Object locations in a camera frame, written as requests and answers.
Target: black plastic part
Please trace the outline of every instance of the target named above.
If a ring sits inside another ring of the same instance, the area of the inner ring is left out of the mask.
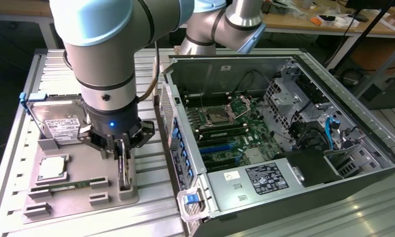
[[[119,135],[123,133],[135,134],[137,131],[131,131],[135,126],[141,123],[138,117],[138,100],[134,100],[125,108],[111,111],[102,112],[87,106],[91,122],[95,130],[101,136]]]
[[[346,140],[344,143],[344,148],[348,149],[354,146],[354,142],[352,140]]]
[[[341,128],[341,123],[340,122],[336,122],[336,121],[333,121],[333,123],[332,123],[332,129],[340,129]]]
[[[287,152],[274,157],[274,159],[279,158],[287,158],[292,167],[297,167],[301,171],[305,177],[302,181],[305,187],[344,179],[330,166],[324,151],[310,149],[302,152]]]

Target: blue clip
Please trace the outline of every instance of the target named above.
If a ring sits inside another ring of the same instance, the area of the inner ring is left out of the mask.
[[[19,103],[24,107],[27,114],[31,115],[30,110],[28,110],[28,105],[27,105],[27,93],[22,92],[19,95]]]
[[[48,95],[44,92],[31,93],[28,101],[46,101]]]
[[[185,204],[191,205],[199,203],[199,195],[198,194],[189,194],[185,196]]]
[[[329,140],[330,140],[332,150],[334,150],[334,141],[333,141],[333,136],[332,136],[332,123],[333,122],[340,123],[340,121],[334,120],[333,117],[328,117],[328,120],[325,122],[325,133],[328,134],[328,137],[329,137]]]
[[[177,128],[177,129],[173,131],[173,137],[177,137],[177,136],[178,136],[178,133],[179,133],[179,129]]]

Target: green circuit board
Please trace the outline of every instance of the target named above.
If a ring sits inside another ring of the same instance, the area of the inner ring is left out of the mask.
[[[239,96],[234,97],[230,107],[230,112],[227,105],[187,108],[199,149],[231,146],[229,151],[206,154],[201,152],[209,172],[253,164],[247,157],[249,149],[259,149],[263,161],[271,160],[282,151],[275,139],[270,136],[269,127],[253,99],[245,97],[243,100]],[[198,130],[206,129],[211,131],[201,133],[203,136],[199,136]]]

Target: hard drive label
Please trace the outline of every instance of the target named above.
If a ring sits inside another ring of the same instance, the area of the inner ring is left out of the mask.
[[[247,168],[246,172],[259,195],[289,188],[289,184],[275,163]]]
[[[78,139],[80,126],[78,118],[46,120],[46,124],[56,141]]]

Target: sticker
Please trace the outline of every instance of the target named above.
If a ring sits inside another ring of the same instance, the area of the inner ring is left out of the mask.
[[[80,127],[78,118],[46,120],[46,124],[52,137],[58,142],[78,139],[78,131]]]
[[[247,168],[246,172],[259,195],[289,188],[289,184],[275,163]]]
[[[238,171],[233,171],[233,172],[225,173],[225,177],[226,177],[226,180],[229,181],[229,180],[239,179],[241,174]]]
[[[222,71],[230,71],[231,70],[231,66],[222,66]]]

